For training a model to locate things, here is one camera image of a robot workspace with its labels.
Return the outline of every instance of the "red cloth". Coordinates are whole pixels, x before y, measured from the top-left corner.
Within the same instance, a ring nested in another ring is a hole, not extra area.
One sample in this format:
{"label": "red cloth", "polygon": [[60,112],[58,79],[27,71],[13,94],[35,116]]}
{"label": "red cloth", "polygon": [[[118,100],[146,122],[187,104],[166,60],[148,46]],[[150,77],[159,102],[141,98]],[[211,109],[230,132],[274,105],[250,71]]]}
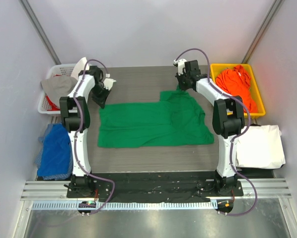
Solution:
{"label": "red cloth", "polygon": [[233,96],[240,96],[249,111],[257,113],[257,104],[252,99],[249,91],[250,81],[251,77],[242,65],[237,65],[233,69],[225,69],[216,78],[218,87]]}
{"label": "red cloth", "polygon": [[49,99],[49,97],[46,95],[46,99],[47,102],[49,103],[49,105],[51,106],[51,109],[49,109],[48,111],[59,111],[60,109],[57,108],[57,106]]}

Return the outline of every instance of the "green shirt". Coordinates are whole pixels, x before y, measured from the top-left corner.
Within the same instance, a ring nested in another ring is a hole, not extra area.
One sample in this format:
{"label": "green shirt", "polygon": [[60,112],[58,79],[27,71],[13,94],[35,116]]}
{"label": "green shirt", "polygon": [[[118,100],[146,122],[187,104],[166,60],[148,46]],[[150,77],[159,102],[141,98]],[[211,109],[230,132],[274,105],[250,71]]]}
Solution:
{"label": "green shirt", "polygon": [[212,144],[205,112],[189,93],[160,93],[157,103],[122,103],[100,109],[99,147]]}

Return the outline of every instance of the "yellow plastic basket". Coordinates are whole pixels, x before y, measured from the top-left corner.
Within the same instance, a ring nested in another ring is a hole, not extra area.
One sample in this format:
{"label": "yellow plastic basket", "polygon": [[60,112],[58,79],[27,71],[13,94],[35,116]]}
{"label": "yellow plastic basket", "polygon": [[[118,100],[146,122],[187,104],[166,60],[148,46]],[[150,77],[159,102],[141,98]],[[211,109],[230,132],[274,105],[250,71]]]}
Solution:
{"label": "yellow plastic basket", "polygon": [[213,63],[210,66],[210,70],[211,70],[211,76],[212,79],[214,81],[214,83],[216,83],[216,77],[226,68],[233,68],[237,65],[242,65],[244,67],[245,70],[248,71],[248,73],[251,76],[251,82],[250,82],[250,93],[251,93],[251,97],[253,98],[253,100],[256,102],[257,107],[258,107],[258,112],[257,113],[250,113],[250,116],[252,119],[256,119],[259,117],[262,117],[266,114],[266,111],[264,110],[264,106],[262,103],[262,99],[260,97],[260,93],[258,90],[258,86],[256,83],[256,80],[254,78],[251,66],[249,64],[241,64],[241,63]]}

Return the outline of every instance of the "white plastic basket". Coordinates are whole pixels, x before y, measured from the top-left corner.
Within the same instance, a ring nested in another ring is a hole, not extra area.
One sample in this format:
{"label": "white plastic basket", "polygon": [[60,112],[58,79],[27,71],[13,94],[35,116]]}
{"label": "white plastic basket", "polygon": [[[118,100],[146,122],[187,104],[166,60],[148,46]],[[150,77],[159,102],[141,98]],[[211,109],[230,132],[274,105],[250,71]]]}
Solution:
{"label": "white plastic basket", "polygon": [[[75,63],[55,65],[49,70],[47,74],[47,78],[54,77],[56,74],[70,76],[71,72],[74,69],[74,66],[75,66]],[[42,90],[42,93],[40,95],[40,100],[38,103],[38,112],[42,114],[51,114],[51,115],[59,114],[60,115],[60,111],[48,111],[50,109],[51,109],[51,106],[49,105],[46,99],[46,93]]]}

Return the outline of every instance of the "blue cloth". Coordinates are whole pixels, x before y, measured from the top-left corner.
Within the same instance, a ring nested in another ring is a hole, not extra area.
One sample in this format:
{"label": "blue cloth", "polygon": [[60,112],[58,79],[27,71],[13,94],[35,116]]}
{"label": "blue cloth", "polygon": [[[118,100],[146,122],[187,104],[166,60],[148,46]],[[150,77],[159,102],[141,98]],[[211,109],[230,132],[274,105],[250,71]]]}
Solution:
{"label": "blue cloth", "polygon": [[49,124],[43,137],[38,138],[43,148],[36,157],[37,175],[44,179],[66,179],[73,170],[70,138],[60,124]]}

